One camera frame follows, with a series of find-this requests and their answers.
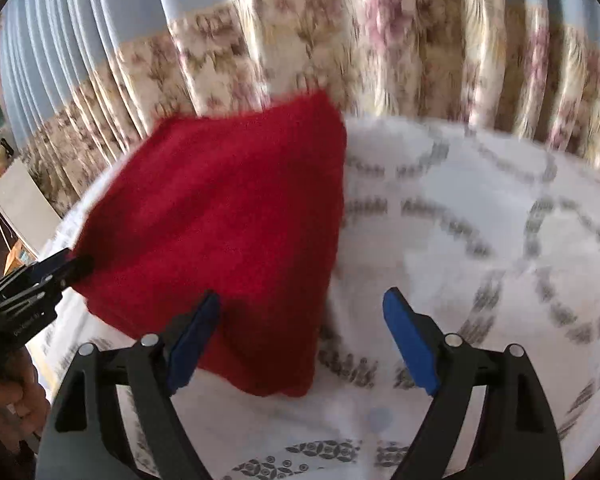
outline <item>curtain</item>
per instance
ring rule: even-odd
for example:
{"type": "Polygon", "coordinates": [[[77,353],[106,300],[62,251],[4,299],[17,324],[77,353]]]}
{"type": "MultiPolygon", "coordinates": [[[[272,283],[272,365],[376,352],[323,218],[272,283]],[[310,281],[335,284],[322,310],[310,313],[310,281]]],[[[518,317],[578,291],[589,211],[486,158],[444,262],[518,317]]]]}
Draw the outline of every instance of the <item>curtain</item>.
{"type": "Polygon", "coordinates": [[[61,215],[160,118],[316,87],[348,114],[497,128],[600,169],[596,0],[9,0],[0,78],[61,215]]]}

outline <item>silver screw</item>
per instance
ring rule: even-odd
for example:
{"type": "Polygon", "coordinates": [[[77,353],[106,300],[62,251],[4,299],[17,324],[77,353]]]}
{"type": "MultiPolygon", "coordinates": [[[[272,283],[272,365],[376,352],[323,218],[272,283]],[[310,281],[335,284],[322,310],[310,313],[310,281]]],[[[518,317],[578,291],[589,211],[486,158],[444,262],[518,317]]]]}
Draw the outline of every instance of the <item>silver screw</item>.
{"type": "Polygon", "coordinates": [[[522,357],[525,354],[525,349],[520,345],[511,345],[509,347],[509,352],[511,352],[511,355],[514,357],[522,357]]]}
{"type": "Polygon", "coordinates": [[[142,346],[155,346],[160,341],[160,338],[156,334],[145,334],[140,340],[142,346]]]}
{"type": "Polygon", "coordinates": [[[80,355],[90,355],[93,353],[95,346],[92,343],[85,343],[80,348],[78,348],[78,354],[80,355]]]}
{"type": "Polygon", "coordinates": [[[458,334],[447,334],[445,335],[445,343],[453,348],[458,348],[463,341],[458,334]]]}

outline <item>blue object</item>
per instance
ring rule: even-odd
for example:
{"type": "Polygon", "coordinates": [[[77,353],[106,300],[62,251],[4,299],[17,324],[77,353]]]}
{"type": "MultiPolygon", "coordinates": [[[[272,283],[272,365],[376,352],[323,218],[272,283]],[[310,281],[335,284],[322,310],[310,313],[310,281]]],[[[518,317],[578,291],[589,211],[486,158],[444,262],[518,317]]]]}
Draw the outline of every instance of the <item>blue object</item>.
{"type": "Polygon", "coordinates": [[[394,341],[417,386],[434,396],[440,387],[436,374],[436,356],[418,331],[416,313],[397,288],[390,288],[382,300],[382,311],[394,341]]]}
{"type": "Polygon", "coordinates": [[[171,348],[167,360],[167,388],[171,395],[189,384],[206,344],[220,320],[220,297],[210,292],[197,307],[188,326],[171,348]]]}

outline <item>patterned tablecloth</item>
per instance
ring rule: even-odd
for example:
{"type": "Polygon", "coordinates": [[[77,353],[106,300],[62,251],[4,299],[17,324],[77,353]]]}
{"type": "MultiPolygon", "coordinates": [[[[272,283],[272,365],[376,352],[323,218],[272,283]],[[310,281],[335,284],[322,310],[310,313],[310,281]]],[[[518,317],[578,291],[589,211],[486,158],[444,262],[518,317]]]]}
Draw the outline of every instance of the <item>patterned tablecloth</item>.
{"type": "MultiPolygon", "coordinates": [[[[173,402],[209,472],[389,478],[430,403],[382,319],[382,294],[397,285],[444,332],[525,347],[571,478],[600,444],[599,177],[569,155],[458,124],[352,118],[347,129],[346,214],[314,386],[302,399],[258,398],[197,371],[173,402]]],[[[119,167],[66,216],[43,257],[74,243],[119,167]]],[[[132,343],[72,290],[58,312],[29,345],[51,395],[81,343],[132,343]]],[[[483,396],[474,388],[449,471],[466,463],[483,396]]],[[[136,459],[152,470],[124,388],[120,399],[136,459]]]]}

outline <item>red cloth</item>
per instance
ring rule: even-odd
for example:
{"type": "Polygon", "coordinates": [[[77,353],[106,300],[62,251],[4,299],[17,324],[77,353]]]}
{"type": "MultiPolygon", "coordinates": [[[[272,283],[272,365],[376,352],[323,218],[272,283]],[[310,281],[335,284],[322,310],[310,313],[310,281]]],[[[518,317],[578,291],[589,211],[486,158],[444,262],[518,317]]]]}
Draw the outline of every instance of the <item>red cloth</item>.
{"type": "Polygon", "coordinates": [[[323,92],[262,113],[165,120],[90,213],[88,308],[133,338],[207,289],[200,366],[258,396],[304,395],[342,218],[346,131],[323,92]]]}

